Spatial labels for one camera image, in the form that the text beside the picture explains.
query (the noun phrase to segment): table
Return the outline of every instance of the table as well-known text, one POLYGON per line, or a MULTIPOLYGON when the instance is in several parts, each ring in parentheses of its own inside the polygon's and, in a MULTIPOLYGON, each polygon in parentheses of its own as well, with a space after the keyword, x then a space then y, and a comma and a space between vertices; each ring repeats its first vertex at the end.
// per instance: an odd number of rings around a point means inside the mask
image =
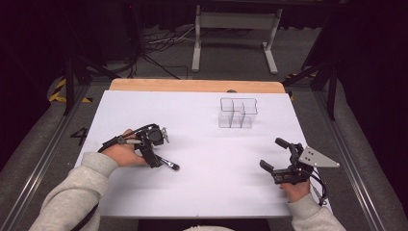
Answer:
POLYGON ((111 175, 102 216, 127 218, 276 218, 289 216, 287 198, 259 167, 290 162, 274 143, 306 141, 280 83, 203 80, 113 80, 105 91, 76 166, 86 151, 132 126, 156 122, 170 143, 156 154, 178 165, 123 167, 111 175), (238 93, 227 93, 226 90, 238 93), (220 97, 254 97, 259 113, 250 129, 217 126, 220 97))

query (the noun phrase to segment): gray carpet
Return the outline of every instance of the gray carpet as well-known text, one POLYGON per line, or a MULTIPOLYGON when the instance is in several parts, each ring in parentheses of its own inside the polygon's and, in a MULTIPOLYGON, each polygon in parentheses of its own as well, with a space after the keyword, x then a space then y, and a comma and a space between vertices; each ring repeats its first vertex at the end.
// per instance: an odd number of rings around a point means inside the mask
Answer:
MULTIPOLYGON (((244 37, 225 31, 208 32, 202 41, 201 65, 198 73, 190 71, 192 41, 186 40, 166 51, 153 52, 148 55, 162 65, 186 65, 189 68, 189 78, 192 79, 282 81, 286 75, 300 71, 318 34, 319 30, 308 29, 278 31, 272 46, 272 53, 279 70, 278 75, 270 75, 268 72, 267 62, 260 46, 261 42, 268 37, 268 33, 264 31, 252 31, 244 37)), ((180 78, 186 78, 186 69, 183 67, 168 70, 180 78)), ((128 73, 121 73, 121 75, 127 76, 128 73)), ((138 61, 136 75, 137 78, 172 78, 156 65, 147 63, 143 59, 138 61)), ((310 80, 304 79, 288 88, 293 91, 293 107, 306 141, 316 150, 341 162, 339 147, 329 129, 330 124, 325 119, 327 114, 319 108, 318 93, 311 92, 307 88, 309 82, 310 80)), ((55 156, 43 175, 36 193, 23 211, 21 219, 16 221, 14 230, 27 230, 30 227, 38 215, 44 197, 66 177, 74 166, 81 146, 79 145, 80 139, 70 136, 84 127, 90 128, 102 93, 109 87, 109 84, 109 80, 105 77, 94 78, 86 95, 93 101, 81 103, 72 119, 67 123, 65 132, 56 146, 55 156)), ((6 220, 28 177, 47 148, 63 118, 63 113, 64 103, 52 102, 52 106, 27 134, 0 173, 1 224, 6 220)), ((353 162, 359 169, 383 227, 370 226, 362 202, 359 201, 343 166, 320 170, 327 183, 334 215, 346 230, 408 230, 407 219, 400 203, 376 162, 352 112, 347 107, 341 86, 338 87, 335 116, 334 124, 339 128, 353 162)), ((291 218, 270 219, 270 230, 292 230, 290 222, 291 218)), ((102 218, 100 230, 136 230, 137 224, 138 221, 135 219, 102 218)))

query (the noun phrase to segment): hand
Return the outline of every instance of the hand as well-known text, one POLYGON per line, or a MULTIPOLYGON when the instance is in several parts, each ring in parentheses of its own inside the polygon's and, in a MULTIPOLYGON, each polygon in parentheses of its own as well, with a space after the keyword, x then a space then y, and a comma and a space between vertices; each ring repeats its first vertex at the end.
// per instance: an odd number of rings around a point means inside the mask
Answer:
POLYGON ((297 183, 295 185, 291 183, 284 183, 279 186, 281 190, 286 192, 289 202, 294 203, 297 200, 303 198, 303 196, 310 193, 310 180, 306 182, 297 183))
MULTIPOLYGON (((132 132, 132 130, 126 130, 123 135, 132 132)), ((133 134, 126 139, 134 138, 133 134)), ((114 159, 120 167, 127 167, 130 165, 146 165, 146 161, 143 157, 136 155, 134 144, 115 144, 102 151, 103 154, 114 159)))

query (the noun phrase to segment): person's left hand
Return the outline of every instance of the person's left hand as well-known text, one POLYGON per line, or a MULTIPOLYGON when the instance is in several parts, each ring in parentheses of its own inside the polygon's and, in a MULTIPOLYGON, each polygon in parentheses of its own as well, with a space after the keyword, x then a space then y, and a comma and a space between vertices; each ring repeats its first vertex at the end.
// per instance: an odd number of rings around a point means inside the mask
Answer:
MULTIPOLYGON (((132 132, 131 129, 126 130, 123 135, 132 132)), ((134 138, 133 134, 126 139, 134 138)), ((146 165, 143 157, 135 153, 134 144, 115 144, 102 151, 103 154, 114 159, 120 167, 127 167, 131 165, 146 165)))

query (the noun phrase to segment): person's right arm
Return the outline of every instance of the person's right arm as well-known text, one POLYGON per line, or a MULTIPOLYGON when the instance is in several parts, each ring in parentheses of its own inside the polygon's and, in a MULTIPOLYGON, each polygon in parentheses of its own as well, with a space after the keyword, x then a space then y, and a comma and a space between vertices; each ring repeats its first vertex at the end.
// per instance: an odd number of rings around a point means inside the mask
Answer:
POLYGON ((326 207, 320 207, 310 194, 310 181, 281 184, 289 199, 292 212, 292 226, 296 231, 333 230, 343 231, 344 227, 326 207))

